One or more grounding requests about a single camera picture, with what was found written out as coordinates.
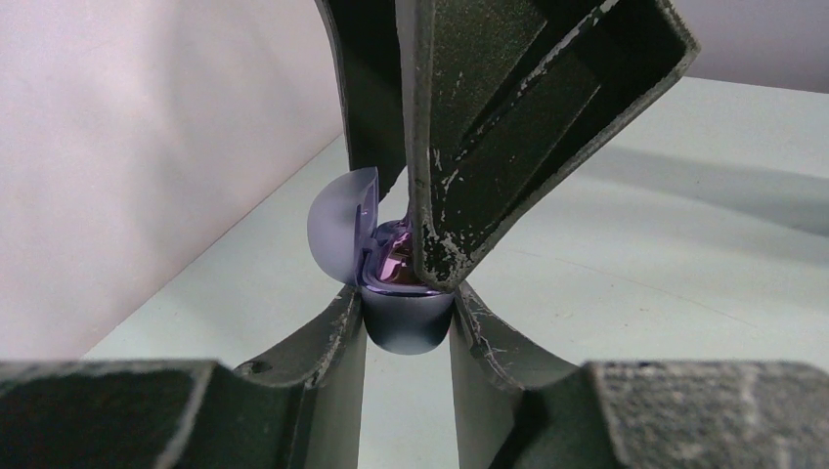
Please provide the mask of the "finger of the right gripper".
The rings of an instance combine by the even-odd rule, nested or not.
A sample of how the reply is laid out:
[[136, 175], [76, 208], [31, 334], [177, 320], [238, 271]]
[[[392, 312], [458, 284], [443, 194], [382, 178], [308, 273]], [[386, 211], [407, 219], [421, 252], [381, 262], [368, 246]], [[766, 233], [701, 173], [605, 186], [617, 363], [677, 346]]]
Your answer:
[[399, 1], [414, 268], [456, 289], [700, 46], [670, 1]]
[[349, 168], [374, 167], [384, 198], [406, 167], [395, 3], [317, 0], [327, 31]]

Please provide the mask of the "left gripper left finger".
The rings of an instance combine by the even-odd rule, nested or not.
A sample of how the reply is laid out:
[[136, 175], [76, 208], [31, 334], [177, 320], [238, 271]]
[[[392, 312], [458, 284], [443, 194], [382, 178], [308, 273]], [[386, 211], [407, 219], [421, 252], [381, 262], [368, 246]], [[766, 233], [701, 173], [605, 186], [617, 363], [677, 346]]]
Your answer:
[[358, 291], [236, 368], [3, 362], [5, 468], [354, 468], [367, 334]]

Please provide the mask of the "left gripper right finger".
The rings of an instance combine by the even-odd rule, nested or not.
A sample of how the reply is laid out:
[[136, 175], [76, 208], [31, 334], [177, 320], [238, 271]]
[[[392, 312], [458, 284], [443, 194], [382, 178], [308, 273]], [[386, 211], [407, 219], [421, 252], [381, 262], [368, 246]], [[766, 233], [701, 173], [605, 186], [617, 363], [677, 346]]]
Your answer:
[[463, 468], [824, 468], [828, 375], [800, 362], [575, 365], [472, 287], [449, 332]]

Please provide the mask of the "purple earbud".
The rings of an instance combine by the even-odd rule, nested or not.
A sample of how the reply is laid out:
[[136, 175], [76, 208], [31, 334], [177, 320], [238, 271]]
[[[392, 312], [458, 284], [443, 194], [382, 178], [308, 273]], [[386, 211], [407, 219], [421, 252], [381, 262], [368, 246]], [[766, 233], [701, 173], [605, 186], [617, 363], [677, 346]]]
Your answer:
[[411, 224], [401, 219], [377, 228], [375, 239], [380, 249], [376, 278], [387, 284], [424, 287], [415, 273], [414, 242]]

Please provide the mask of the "purple earbud charging case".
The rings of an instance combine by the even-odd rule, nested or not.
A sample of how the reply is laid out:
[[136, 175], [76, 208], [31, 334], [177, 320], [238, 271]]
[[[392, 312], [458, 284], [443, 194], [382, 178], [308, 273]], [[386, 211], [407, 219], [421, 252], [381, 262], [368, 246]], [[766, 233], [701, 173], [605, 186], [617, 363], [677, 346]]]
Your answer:
[[350, 171], [314, 199], [307, 218], [312, 256], [329, 277], [356, 288], [371, 340], [397, 355], [437, 348], [450, 323], [453, 295], [415, 273], [411, 217], [381, 223], [374, 167]]

